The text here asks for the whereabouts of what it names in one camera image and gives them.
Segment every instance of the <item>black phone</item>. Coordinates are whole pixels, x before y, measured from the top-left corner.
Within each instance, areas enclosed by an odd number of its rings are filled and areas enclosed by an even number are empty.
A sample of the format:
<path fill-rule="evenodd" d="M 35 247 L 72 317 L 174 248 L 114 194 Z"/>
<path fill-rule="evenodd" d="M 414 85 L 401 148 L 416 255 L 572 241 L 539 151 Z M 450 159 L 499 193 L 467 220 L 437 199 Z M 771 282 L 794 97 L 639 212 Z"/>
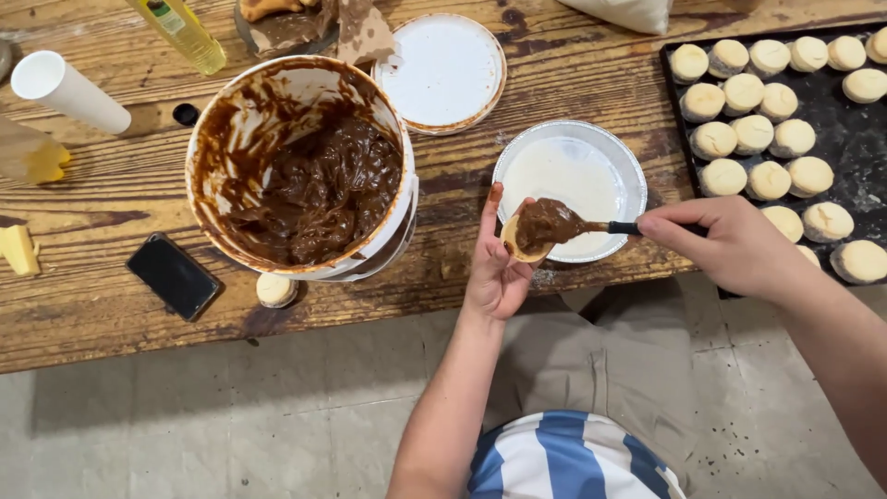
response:
<path fill-rule="evenodd" d="M 200 315 L 222 287 L 207 269 L 160 232 L 148 236 L 126 261 L 126 268 L 189 322 Z"/>

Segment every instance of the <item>black baking tray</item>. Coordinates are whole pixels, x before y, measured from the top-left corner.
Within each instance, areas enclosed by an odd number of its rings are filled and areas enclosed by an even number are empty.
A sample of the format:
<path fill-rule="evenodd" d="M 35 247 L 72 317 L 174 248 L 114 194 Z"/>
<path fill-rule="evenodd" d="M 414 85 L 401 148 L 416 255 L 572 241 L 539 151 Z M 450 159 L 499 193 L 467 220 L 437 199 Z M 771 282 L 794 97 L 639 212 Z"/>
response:
<path fill-rule="evenodd" d="M 682 44 L 694 44 L 704 51 L 709 51 L 717 41 L 730 38 L 745 45 L 746 48 L 751 48 L 751 45 L 758 40 L 771 39 L 787 43 L 801 36 L 814 36 L 827 44 L 844 35 L 857 36 L 865 43 L 869 36 L 884 27 L 887 27 L 887 22 L 882 21 L 666 44 L 659 51 L 659 58 L 696 197 L 703 197 L 699 187 L 699 171 L 708 162 L 695 157 L 690 150 L 690 134 L 701 123 L 688 122 L 681 116 L 680 97 L 684 95 L 689 85 L 675 83 L 669 64 L 669 57 L 678 47 Z M 863 67 L 876 67 L 887 71 L 887 65 L 875 64 L 871 59 L 867 59 Z M 798 215 L 808 206 L 824 201 L 832 201 L 847 209 L 855 223 L 850 237 L 831 243 L 813 242 L 803 237 L 798 242 L 813 250 L 820 259 L 822 269 L 846 286 L 851 284 L 840 279 L 828 262 L 832 250 L 841 243 L 859 239 L 867 239 L 882 246 L 887 244 L 887 239 L 883 239 L 883 235 L 887 234 L 887 204 L 885 204 L 887 203 L 887 97 L 872 104 L 857 104 L 847 99 L 841 83 L 849 74 L 850 72 L 838 71 L 829 66 L 813 73 L 801 73 L 786 67 L 785 71 L 764 80 L 765 84 L 783 83 L 795 92 L 798 108 L 791 117 L 808 122 L 816 131 L 816 144 L 806 155 L 825 160 L 835 172 L 835 183 L 828 191 L 806 199 L 792 194 L 768 202 L 750 199 L 759 208 L 782 205 L 791 208 Z M 698 83 L 717 84 L 723 81 L 706 74 L 698 80 Z M 715 121 L 729 123 L 738 117 L 740 116 L 730 117 L 721 114 L 715 118 Z M 728 157 L 739 162 L 746 170 L 764 161 L 776 161 L 783 166 L 790 161 L 773 157 L 766 151 L 753 156 L 730 154 Z M 884 283 L 887 283 L 887 278 L 878 282 L 878 284 Z"/>

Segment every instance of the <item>beige pants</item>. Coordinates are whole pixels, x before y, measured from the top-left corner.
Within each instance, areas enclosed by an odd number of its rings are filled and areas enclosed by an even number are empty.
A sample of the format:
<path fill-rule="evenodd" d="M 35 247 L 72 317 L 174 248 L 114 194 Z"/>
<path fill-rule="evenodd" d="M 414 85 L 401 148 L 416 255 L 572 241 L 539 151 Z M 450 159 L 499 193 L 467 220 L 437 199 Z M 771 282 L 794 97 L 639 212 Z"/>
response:
<path fill-rule="evenodd" d="M 560 297 L 538 297 L 508 322 L 484 431 L 550 409 L 606 416 L 685 486 L 684 462 L 695 446 L 695 386 L 678 283 L 611 286 L 581 314 Z"/>

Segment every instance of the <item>wood grain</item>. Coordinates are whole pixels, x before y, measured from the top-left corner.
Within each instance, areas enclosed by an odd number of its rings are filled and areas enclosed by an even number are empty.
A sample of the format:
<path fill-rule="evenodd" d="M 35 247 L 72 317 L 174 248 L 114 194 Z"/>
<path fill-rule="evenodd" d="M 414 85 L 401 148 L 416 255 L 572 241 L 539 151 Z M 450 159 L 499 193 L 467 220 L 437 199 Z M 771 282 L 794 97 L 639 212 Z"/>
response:
<path fill-rule="evenodd" d="M 230 0 L 189 5 L 228 54 L 228 67 L 217 75 L 197 74 L 119 0 L 94 0 L 89 9 L 66 0 L 0 6 L 1 37 L 22 53 L 58 51 L 134 118 L 115 137 L 18 99 L 8 85 L 0 89 L 4 115 L 51 133 L 74 157 L 56 184 L 0 179 L 0 226 L 27 223 L 41 243 L 43 267 L 35 278 L 17 278 L 0 266 L 0 372 L 458 306 L 493 165 L 516 134 L 551 119 L 598 124 L 638 156 L 653 205 L 686 199 L 692 192 L 656 57 L 663 44 L 885 18 L 883 5 L 869 0 L 772 0 L 751 15 L 720 2 L 676 0 L 669 35 L 642 36 L 555 0 L 379 0 L 392 26 L 430 12 L 481 22 L 506 52 L 505 93 L 468 131 L 412 137 L 422 196 L 416 235 L 400 260 L 364 281 L 308 283 L 301 303 L 279 311 L 258 304 L 256 274 L 209 244 L 185 199 L 191 130 L 172 120 L 172 108 L 205 106 L 256 63 L 236 35 Z M 168 234 L 224 282 L 224 293 L 196 323 L 165 312 L 123 266 L 153 231 Z M 532 292 L 691 268 L 651 242 L 633 241 L 600 262 L 546 263 Z"/>

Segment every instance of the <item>concrete floor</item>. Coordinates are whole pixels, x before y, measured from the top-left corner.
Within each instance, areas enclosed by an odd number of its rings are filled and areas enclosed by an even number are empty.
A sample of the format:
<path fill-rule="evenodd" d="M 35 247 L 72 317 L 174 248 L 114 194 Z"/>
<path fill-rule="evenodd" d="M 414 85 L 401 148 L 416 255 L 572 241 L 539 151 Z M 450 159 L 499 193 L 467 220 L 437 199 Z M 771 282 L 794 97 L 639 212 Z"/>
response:
<path fill-rule="evenodd" d="M 687 296 L 695 497 L 885 497 L 773 311 Z M 887 290 L 858 291 L 887 312 Z M 590 291 L 565 296 L 580 306 Z M 456 312 L 0 376 L 0 497 L 384 496 Z"/>

